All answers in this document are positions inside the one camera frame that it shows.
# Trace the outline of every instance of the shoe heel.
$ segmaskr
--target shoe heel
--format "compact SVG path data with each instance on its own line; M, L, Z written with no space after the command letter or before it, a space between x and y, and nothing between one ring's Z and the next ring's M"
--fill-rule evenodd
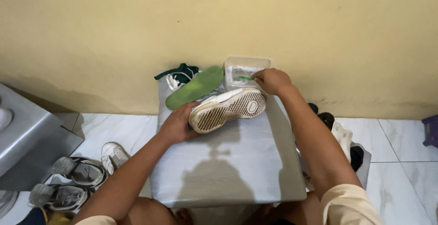
M69 157L61 157L53 164L51 171L54 175L69 175L76 165L77 164L73 159Z
M29 194L29 203L32 206L39 207L47 204L55 189L45 184L36 184Z

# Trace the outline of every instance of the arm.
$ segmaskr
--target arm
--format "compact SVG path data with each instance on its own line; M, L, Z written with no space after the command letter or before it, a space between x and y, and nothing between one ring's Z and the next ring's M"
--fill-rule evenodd
M253 78L264 91L281 99L318 198L321 200L330 188L339 184L362 187L338 141L292 85L289 76L271 68L255 73Z
M99 187L84 204L72 224L96 215L121 220L128 215L146 179L161 156L172 144L182 143L199 134L188 129L191 109L199 102L191 102L174 110L160 131Z

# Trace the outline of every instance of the yellow wall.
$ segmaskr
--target yellow wall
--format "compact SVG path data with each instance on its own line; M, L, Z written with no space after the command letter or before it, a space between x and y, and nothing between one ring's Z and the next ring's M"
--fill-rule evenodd
M0 0L0 81L155 114L158 70L271 57L336 116L438 113L438 0Z

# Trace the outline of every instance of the green insole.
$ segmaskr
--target green insole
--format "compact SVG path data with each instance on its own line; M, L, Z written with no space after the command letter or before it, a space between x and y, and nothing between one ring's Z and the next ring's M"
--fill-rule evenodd
M222 77L223 70L219 66L213 66L200 72L189 83L167 97L166 107L174 110L185 103L211 93L219 86Z

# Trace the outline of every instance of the hand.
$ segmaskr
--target hand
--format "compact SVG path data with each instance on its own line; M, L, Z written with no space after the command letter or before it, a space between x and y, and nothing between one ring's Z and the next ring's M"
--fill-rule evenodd
M276 68L265 68L251 78L267 93L278 96L283 88L293 87L287 73Z
M196 131L189 130L188 122L192 108L200 104L200 102L185 103L172 111L157 135L161 135L170 144L179 144L199 136Z

